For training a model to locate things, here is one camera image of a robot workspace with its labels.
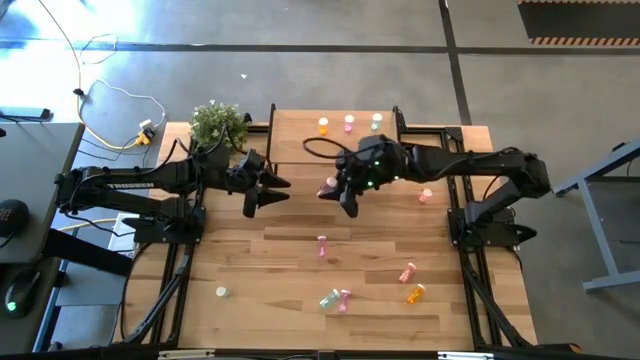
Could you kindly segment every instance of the gray floor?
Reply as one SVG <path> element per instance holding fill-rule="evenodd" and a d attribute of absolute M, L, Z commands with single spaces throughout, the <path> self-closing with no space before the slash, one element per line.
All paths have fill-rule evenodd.
<path fill-rule="evenodd" d="M 121 41 L 154 43 L 444 45 L 435 0 L 46 3 L 76 40 L 115 32 Z M 514 1 L 448 3 L 459 46 L 529 46 Z M 36 1 L 24 0 L 0 20 L 0 37 L 58 39 L 60 34 Z M 473 124 L 490 127 L 495 147 L 538 153 L 554 184 L 640 134 L 638 57 L 461 56 L 460 63 Z M 0 50 L 0 64 L 3 103 L 46 106 L 56 121 L 75 119 L 71 90 L 77 74 L 70 52 L 36 43 Z M 194 106 L 216 99 L 239 104 L 257 120 L 266 120 L 275 102 L 303 109 L 397 104 L 409 123 L 460 123 L 446 55 L 119 52 L 103 64 L 84 66 L 83 77 L 85 88 L 101 77 L 130 92 L 153 95 L 171 121 L 188 120 Z M 97 84 L 84 116 L 110 141 L 122 143 L 142 120 L 157 121 L 159 111 L 149 101 Z M 110 156 L 86 143 L 82 149 Z M 154 150 L 147 164 L 155 161 Z M 127 156 L 116 164 L 141 160 Z M 87 164 L 109 162 L 79 155 L 75 165 Z M 640 174 L 640 164 L 632 173 Z M 581 281 L 605 275 L 605 268 L 581 199 L 548 195 L 523 200 L 516 209 L 519 222 L 539 231 L 521 252 L 538 340 L 637 357 L 640 285 L 590 295 L 582 291 Z M 111 217 L 113 212 L 90 215 Z M 56 225 L 65 221 L 57 219 Z M 621 267 L 639 268 L 640 246 L 612 246 L 625 255 Z M 82 278 L 83 271 L 88 270 L 79 268 L 75 276 Z M 114 285 L 105 291 L 120 289 Z M 104 344 L 113 311 L 113 306 L 66 307 L 54 338 L 67 347 Z"/>

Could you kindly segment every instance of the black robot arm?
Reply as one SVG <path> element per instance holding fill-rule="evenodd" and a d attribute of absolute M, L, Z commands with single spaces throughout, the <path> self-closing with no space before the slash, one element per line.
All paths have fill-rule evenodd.
<path fill-rule="evenodd" d="M 214 150 L 191 153 L 181 161 L 165 162 L 153 169 L 74 169 L 56 176 L 56 205 L 65 214 L 77 214 L 92 207 L 136 213 L 141 217 L 126 219 L 127 225 L 136 230 L 162 230 L 144 234 L 147 237 L 153 234 L 164 237 L 162 233 L 168 229 L 177 230 L 174 231 L 176 236 L 184 236 L 189 229 L 196 229 L 192 236 L 196 239 L 203 226 L 204 208 L 187 198 L 194 191 L 203 192 L 211 188 L 229 194 L 245 194 L 243 214 L 250 218 L 256 208 L 289 198 L 286 193 L 269 189 L 291 184 L 274 175 L 265 166 L 265 158 L 255 150 L 250 150 L 240 164 L 233 167 L 229 167 L 229 157 L 229 150 L 218 146 Z M 178 197 L 157 200 L 120 191 L 132 189 L 162 189 Z"/>
<path fill-rule="evenodd" d="M 523 197 L 539 198 L 549 192 L 544 162 L 535 154 L 516 148 L 491 153 L 452 153 L 439 147 L 399 144 L 384 135 L 362 138 L 357 151 L 342 149 L 336 158 L 334 182 L 318 193 L 322 199 L 337 200 L 350 217 L 358 215 L 356 196 L 398 179 L 419 183 L 451 175 L 506 176 L 509 181 L 483 201 L 465 207 L 465 222 L 473 225 L 490 220 Z"/>

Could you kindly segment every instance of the small bottle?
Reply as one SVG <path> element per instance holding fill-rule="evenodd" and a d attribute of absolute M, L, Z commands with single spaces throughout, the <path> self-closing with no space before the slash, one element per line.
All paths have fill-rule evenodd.
<path fill-rule="evenodd" d="M 422 204 L 426 204 L 431 196 L 433 196 L 433 191 L 431 191 L 431 189 L 424 189 L 422 190 L 422 194 L 420 194 L 418 201 Z"/>
<path fill-rule="evenodd" d="M 380 128 L 380 122 L 382 121 L 382 114 L 375 113 L 371 117 L 371 131 L 376 131 Z"/>
<path fill-rule="evenodd" d="M 216 295 L 218 295 L 218 297 L 228 297 L 229 289 L 224 286 L 218 286 L 218 288 L 216 289 Z"/>
<path fill-rule="evenodd" d="M 398 280 L 400 280 L 401 283 L 405 284 L 407 281 L 409 281 L 413 273 L 416 272 L 416 269 L 417 268 L 415 265 L 413 265 L 413 263 L 408 263 L 407 267 L 404 268 L 404 271 L 402 272 Z"/>
<path fill-rule="evenodd" d="M 340 292 L 340 306 L 338 306 L 339 313 L 344 314 L 347 312 L 347 302 L 349 302 L 349 297 L 351 297 L 351 291 L 342 290 Z"/>
<path fill-rule="evenodd" d="M 353 131 L 353 122 L 355 118 L 353 115 L 347 115 L 344 117 L 344 131 L 346 133 L 351 133 Z"/>
<path fill-rule="evenodd" d="M 318 244 L 320 246 L 320 252 L 318 256 L 323 258 L 327 255 L 327 237 L 326 236 L 318 236 Z"/>
<path fill-rule="evenodd" d="M 329 132 L 327 125 L 329 125 L 329 120 L 327 118 L 320 118 L 320 120 L 318 120 L 318 132 L 320 133 L 320 135 L 327 135 L 327 133 Z"/>
<path fill-rule="evenodd" d="M 418 299 L 420 299 L 422 294 L 424 294 L 425 290 L 426 289 L 424 288 L 424 286 L 422 286 L 422 284 L 418 284 L 418 286 L 416 286 L 416 288 L 411 292 L 411 295 L 409 295 L 409 297 L 407 298 L 407 302 L 409 304 L 415 304 Z"/>
<path fill-rule="evenodd" d="M 323 309 L 326 309 L 338 299 L 340 299 L 340 293 L 338 292 L 338 289 L 333 289 L 326 298 L 320 300 L 320 306 L 322 306 Z"/>

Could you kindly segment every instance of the yellow connector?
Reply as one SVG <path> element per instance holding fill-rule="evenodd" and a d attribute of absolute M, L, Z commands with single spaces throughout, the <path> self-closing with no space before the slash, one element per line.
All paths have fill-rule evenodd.
<path fill-rule="evenodd" d="M 144 132 L 140 131 L 136 139 L 136 145 L 151 145 L 151 139 Z"/>

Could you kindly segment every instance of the potted plant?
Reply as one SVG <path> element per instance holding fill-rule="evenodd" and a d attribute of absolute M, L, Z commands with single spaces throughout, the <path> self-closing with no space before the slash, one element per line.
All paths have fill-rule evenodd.
<path fill-rule="evenodd" d="M 238 112 L 238 105 L 216 104 L 214 100 L 211 100 L 210 105 L 201 105 L 195 108 L 189 122 L 191 137 L 199 146 L 207 148 L 217 144 L 222 136 L 222 145 L 229 150 L 233 152 L 234 145 L 242 150 L 242 146 L 247 143 L 249 130 L 249 125 L 245 120 L 247 117 L 248 114 Z M 222 132 L 225 125 L 229 136 Z"/>

